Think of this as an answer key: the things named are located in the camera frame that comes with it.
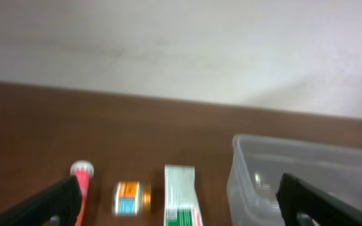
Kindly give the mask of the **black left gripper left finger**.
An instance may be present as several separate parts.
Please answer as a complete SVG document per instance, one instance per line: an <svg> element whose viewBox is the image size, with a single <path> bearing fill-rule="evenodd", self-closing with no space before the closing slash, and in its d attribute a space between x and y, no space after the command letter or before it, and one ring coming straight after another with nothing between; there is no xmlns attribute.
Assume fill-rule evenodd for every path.
<svg viewBox="0 0 362 226"><path fill-rule="evenodd" d="M52 217L60 225L75 225L81 207L78 179L70 176L0 213L0 226L43 225Z"/></svg>

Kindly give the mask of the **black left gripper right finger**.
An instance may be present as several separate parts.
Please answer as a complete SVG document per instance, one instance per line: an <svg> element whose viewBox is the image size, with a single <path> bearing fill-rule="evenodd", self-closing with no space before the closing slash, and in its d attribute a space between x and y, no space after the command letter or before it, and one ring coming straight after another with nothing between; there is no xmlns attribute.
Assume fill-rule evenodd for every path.
<svg viewBox="0 0 362 226"><path fill-rule="evenodd" d="M290 173L282 175L276 198L286 226L362 226L361 210Z"/></svg>

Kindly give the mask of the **orange effervescent tablet tube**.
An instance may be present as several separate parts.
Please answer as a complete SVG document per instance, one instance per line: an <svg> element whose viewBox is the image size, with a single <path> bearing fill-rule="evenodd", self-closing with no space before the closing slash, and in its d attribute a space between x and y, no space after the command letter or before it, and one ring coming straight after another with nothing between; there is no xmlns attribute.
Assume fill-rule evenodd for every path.
<svg viewBox="0 0 362 226"><path fill-rule="evenodd" d="M87 193L89 190L90 180L94 176L94 167L89 161L76 161L70 168L70 174L72 176L76 176L82 193L82 205L80 212L77 216L77 221L75 223L75 226L81 226L87 201Z"/></svg>

